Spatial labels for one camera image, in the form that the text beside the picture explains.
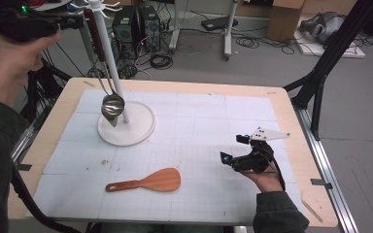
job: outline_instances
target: white grid paper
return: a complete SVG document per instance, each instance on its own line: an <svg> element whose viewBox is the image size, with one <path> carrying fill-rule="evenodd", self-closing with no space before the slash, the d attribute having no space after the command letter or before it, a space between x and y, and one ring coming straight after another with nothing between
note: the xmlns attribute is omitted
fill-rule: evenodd
<svg viewBox="0 0 373 233"><path fill-rule="evenodd" d="M126 101L140 101L153 110L156 127L140 145L119 148L97 132L104 95L103 90L84 92L44 170L34 199L46 215L252 225L259 190L221 164L220 151L248 154L250 146L237 143L235 135L252 134L258 126L279 130L269 99L126 91ZM303 211L283 141L268 143L289 196ZM181 174L175 191L105 191L108 183L141 180L166 167Z"/></svg>

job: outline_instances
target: wooden table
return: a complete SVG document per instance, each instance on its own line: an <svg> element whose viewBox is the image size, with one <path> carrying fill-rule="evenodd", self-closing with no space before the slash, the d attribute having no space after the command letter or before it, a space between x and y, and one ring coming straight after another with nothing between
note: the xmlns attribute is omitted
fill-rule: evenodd
<svg viewBox="0 0 373 233"><path fill-rule="evenodd" d="M336 214L324 186L312 185L311 179L319 179L313 156L309 150L298 119L294 113L288 94L279 87L244 86L208 83L170 83L150 81L121 81L124 90L217 93L223 95L254 96L269 98L280 130L290 132L285 139L289 161L296 177L302 203L310 226L334 227L338 224ZM57 142L74 113L82 93L87 88L101 88L99 81L88 78L74 78L68 82L45 124L37 135L23 164L31 164L30 171L21 172L29 191L34 195L42 172L56 148ZM12 190L9 198L9 218L25 219L26 208Z"/></svg>

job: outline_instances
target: round white base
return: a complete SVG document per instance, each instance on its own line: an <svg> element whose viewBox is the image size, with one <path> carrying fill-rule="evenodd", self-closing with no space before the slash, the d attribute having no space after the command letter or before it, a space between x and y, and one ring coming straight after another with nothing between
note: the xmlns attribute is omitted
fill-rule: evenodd
<svg viewBox="0 0 373 233"><path fill-rule="evenodd" d="M125 111L129 116L128 123L123 122L123 116L119 116L116 127L102 115L98 120L99 135L108 143L119 147L130 147L143 142L155 128L153 111L145 104L127 102Z"/></svg>

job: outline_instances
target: green light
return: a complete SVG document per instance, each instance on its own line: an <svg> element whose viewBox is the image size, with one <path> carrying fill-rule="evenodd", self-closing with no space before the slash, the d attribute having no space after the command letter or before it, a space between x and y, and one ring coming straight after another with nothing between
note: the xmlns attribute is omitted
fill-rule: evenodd
<svg viewBox="0 0 373 233"><path fill-rule="evenodd" d="M28 8L27 8L26 6L22 6L22 11L23 11L24 13L28 13Z"/></svg>

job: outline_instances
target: metal rail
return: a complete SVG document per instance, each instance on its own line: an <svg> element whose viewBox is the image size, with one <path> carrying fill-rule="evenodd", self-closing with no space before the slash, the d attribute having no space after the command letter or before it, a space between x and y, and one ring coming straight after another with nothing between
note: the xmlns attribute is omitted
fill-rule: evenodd
<svg viewBox="0 0 373 233"><path fill-rule="evenodd" d="M310 146L310 150L313 153L322 179L325 183L330 183L332 186L332 188L327 189L327 192L344 232L357 233L358 229L356 228L356 222L354 221L353 215L351 214L344 195L341 192L341 187L337 182L322 143L315 138L314 133L311 131L311 117L308 110L300 110L294 107L294 111L301 123L301 127Z"/></svg>

